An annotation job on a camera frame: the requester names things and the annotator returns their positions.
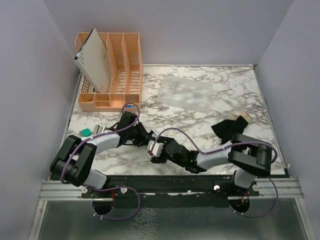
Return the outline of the black garment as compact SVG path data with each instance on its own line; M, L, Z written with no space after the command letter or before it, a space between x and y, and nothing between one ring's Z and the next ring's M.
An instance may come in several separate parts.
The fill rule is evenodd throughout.
M221 139L221 145L230 141L235 134L242 134L245 128L248 126L248 122L239 116L236 120L226 119L211 128L215 135Z

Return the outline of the black white boxer briefs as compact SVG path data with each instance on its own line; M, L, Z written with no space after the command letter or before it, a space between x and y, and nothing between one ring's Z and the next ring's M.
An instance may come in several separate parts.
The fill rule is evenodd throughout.
M147 133L147 141L158 141L158 135L160 132L156 129L152 129L150 132Z

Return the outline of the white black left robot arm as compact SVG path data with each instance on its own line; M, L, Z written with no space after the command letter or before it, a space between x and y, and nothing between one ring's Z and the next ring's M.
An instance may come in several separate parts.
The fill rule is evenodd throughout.
M146 146L155 136L155 131L147 132L138 115L125 111L119 122L99 134L69 135L51 163L50 173L63 184L91 187L97 196L106 197L111 186L105 174L92 169L95 155L124 145Z

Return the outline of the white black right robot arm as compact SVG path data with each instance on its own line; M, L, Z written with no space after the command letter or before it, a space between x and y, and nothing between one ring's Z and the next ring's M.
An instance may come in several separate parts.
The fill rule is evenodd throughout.
M226 164L233 164L239 169L233 174L229 189L240 196L250 187L257 177L269 177L273 162L273 146L243 134L235 134L227 143L201 153L188 150L175 140L149 141L148 155L152 163L165 163L167 160L193 174Z

